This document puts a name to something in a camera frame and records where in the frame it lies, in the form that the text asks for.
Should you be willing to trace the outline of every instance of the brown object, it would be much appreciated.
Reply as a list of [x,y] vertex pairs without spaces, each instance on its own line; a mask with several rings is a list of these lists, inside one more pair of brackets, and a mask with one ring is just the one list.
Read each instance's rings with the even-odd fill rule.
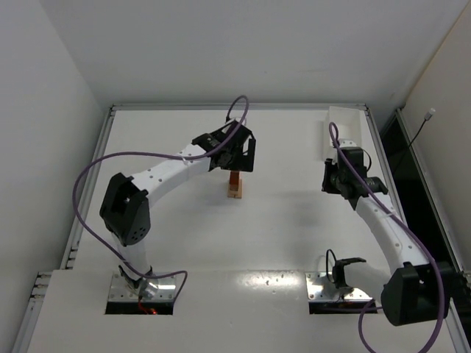
[[231,171],[229,176],[229,187],[227,188],[227,197],[242,199],[242,179],[238,171]]

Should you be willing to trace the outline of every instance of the white wall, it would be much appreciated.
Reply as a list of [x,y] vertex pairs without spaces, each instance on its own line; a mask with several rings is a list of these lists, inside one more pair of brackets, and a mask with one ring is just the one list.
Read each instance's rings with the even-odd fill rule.
[[100,110],[37,0],[0,11],[0,352],[9,352],[35,275],[59,265],[71,188]]
[[382,124],[467,0],[40,0],[105,106],[366,102]]
[[415,145],[424,157],[455,232],[464,263],[471,268],[471,6],[453,27],[404,109],[414,134],[434,107]]

